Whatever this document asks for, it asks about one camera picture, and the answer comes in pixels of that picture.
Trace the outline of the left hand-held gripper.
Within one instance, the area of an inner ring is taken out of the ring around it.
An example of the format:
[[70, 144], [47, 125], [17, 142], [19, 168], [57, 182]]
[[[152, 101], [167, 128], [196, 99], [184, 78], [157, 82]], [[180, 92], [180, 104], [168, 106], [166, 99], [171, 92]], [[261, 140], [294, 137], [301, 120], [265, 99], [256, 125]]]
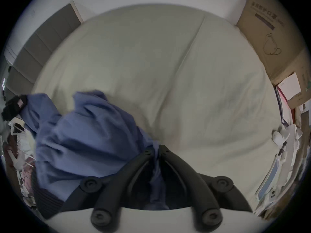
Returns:
[[9, 121], [10, 135], [13, 138], [16, 137], [15, 144], [13, 144], [13, 146], [16, 146], [16, 151], [13, 151], [12, 146], [7, 151], [16, 170], [22, 170], [25, 166], [33, 167], [36, 160], [28, 142], [26, 130], [20, 124], [11, 121], [20, 114], [27, 105], [27, 101], [27, 95], [16, 95], [5, 103], [2, 111], [2, 120]]

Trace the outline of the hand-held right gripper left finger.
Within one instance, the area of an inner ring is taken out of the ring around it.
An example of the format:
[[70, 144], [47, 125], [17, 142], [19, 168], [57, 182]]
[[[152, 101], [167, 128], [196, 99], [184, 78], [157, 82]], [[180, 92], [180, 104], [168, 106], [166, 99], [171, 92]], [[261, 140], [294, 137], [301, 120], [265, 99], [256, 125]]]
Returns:
[[154, 157], [154, 148], [147, 147], [112, 176], [84, 178], [61, 212], [92, 208], [89, 219], [95, 228], [117, 228], [122, 207], [142, 209], [150, 202]]

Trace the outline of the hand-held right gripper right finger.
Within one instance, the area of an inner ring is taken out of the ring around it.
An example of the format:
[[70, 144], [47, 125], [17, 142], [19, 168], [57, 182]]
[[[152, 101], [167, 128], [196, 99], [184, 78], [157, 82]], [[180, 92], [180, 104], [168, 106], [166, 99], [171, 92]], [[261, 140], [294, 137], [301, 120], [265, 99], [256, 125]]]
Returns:
[[159, 145], [159, 160], [171, 168], [181, 183], [193, 210], [195, 227], [219, 227], [223, 221], [221, 208], [253, 212], [229, 177], [201, 175], [164, 145]]

